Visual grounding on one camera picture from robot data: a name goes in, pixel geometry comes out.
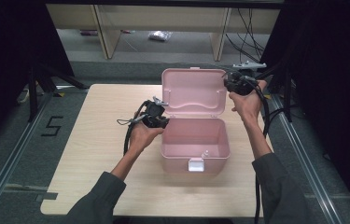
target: pink lid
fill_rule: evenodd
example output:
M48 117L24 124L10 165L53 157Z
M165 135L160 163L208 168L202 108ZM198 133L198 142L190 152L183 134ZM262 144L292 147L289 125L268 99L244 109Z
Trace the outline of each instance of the pink lid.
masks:
M170 115L217 116L225 109L227 89L221 69L169 68L162 73L162 100Z

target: pink box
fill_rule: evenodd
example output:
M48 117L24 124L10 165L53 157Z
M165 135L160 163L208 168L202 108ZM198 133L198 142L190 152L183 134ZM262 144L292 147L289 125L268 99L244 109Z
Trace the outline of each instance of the pink box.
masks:
M162 134L163 169L168 173L219 173L230 156L225 122L225 71L166 69L162 100L170 121Z

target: light wood tabletop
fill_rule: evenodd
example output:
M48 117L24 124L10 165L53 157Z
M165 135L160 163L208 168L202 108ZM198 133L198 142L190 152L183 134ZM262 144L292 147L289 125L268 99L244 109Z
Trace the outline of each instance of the light wood tabletop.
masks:
M65 215L96 183L110 172L123 153L127 125L140 104L161 99L161 85L92 85L79 112L63 155L49 185L41 211ZM114 209L115 216L150 217L253 217L256 208L253 154L241 118L226 109L219 118L226 123L231 155L216 175L169 174L163 171L161 136L145 149L125 179L127 184Z

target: dark sleeve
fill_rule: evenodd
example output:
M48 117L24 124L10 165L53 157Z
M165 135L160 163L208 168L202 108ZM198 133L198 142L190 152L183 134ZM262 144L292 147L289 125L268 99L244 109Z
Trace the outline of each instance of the dark sleeve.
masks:
M64 223L112 223L114 206L125 187L125 183L116 176L102 173L91 192L72 207Z
M275 154L252 164L261 187L265 223L314 223L303 192Z

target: white latch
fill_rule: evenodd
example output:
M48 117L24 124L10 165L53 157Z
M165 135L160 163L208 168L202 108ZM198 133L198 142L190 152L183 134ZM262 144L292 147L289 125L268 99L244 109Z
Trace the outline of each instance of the white latch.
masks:
M203 172L204 162L202 158L189 159L189 171L190 172Z

